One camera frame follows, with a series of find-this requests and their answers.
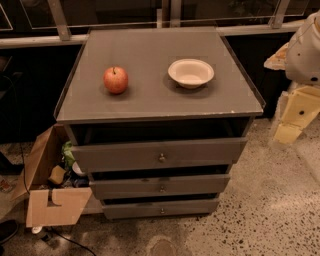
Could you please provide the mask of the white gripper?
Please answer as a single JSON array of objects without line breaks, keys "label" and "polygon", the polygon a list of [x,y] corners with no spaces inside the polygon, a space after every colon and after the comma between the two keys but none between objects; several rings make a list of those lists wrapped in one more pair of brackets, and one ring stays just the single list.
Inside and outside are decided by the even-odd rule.
[{"label": "white gripper", "polygon": [[276,129],[274,139],[282,144],[296,141],[301,130],[306,128],[320,113],[320,89],[303,86],[293,90]]}]

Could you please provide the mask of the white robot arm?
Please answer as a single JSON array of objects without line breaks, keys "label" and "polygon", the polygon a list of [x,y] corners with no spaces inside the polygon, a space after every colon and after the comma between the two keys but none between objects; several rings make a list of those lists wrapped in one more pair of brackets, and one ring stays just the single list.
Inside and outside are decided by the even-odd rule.
[{"label": "white robot arm", "polygon": [[308,16],[264,67],[284,70],[286,77],[298,85],[288,95],[274,135],[280,143],[293,143],[320,112],[320,10]]}]

